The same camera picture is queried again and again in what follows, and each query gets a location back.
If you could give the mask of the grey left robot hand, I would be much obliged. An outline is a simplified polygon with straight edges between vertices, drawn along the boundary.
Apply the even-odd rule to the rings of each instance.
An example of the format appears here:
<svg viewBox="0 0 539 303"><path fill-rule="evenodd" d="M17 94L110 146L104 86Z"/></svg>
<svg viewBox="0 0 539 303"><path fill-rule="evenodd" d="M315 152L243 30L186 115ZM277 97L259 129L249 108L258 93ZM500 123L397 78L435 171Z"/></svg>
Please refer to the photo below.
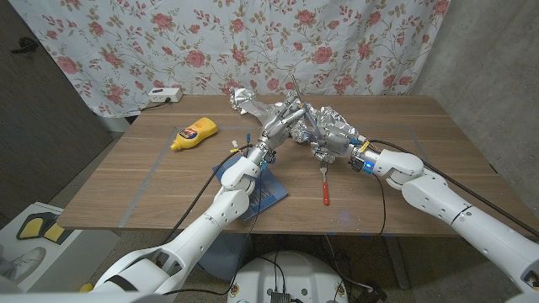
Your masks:
<svg viewBox="0 0 539 303"><path fill-rule="evenodd" d="M293 126L304 116L306 110L298 98L279 103L269 112L262 123L259 141L270 150L275 150L289 136Z"/></svg>

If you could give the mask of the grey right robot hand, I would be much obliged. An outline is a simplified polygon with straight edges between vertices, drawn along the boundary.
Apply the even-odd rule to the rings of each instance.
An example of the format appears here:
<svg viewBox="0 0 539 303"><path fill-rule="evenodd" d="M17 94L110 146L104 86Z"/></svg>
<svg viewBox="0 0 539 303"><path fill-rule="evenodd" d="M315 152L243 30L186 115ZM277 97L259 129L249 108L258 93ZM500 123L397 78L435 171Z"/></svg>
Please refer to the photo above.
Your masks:
<svg viewBox="0 0 539 303"><path fill-rule="evenodd" d="M337 158L350 159L353 149L366 141L362 135L351 135L334 126L319 128L318 132L318 136L310 141L310 146L313 156L321 162L333 163Z"/></svg>

